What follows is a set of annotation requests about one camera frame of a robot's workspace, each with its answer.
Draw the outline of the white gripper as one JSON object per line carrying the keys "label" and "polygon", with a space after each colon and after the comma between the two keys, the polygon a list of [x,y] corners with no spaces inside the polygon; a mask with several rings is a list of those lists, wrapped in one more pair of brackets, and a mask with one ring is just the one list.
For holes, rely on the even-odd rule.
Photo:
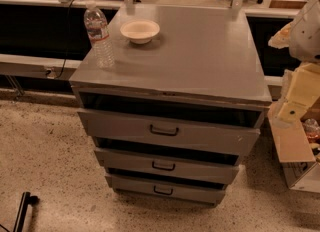
{"label": "white gripper", "polygon": [[320,97],[320,65],[303,62],[283,76],[277,119],[291,124],[300,120]]}

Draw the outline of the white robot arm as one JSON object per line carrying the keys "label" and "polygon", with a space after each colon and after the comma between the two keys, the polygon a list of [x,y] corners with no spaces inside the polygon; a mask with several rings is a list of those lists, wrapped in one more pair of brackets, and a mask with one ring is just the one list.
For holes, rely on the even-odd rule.
{"label": "white robot arm", "polygon": [[280,123],[292,124],[320,97],[320,0],[309,0],[292,22],[270,38],[268,45],[288,47],[290,56],[300,61],[294,71],[285,71],[274,113]]}

